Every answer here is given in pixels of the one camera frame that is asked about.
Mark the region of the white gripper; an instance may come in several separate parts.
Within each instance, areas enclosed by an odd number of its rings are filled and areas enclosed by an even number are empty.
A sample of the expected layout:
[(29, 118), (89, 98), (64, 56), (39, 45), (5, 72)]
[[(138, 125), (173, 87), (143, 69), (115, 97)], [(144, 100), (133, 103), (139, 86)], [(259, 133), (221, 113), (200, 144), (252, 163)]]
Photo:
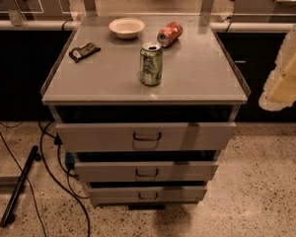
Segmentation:
[(296, 102), (296, 26), (285, 36), (259, 97), (259, 106), (270, 112), (290, 108)]

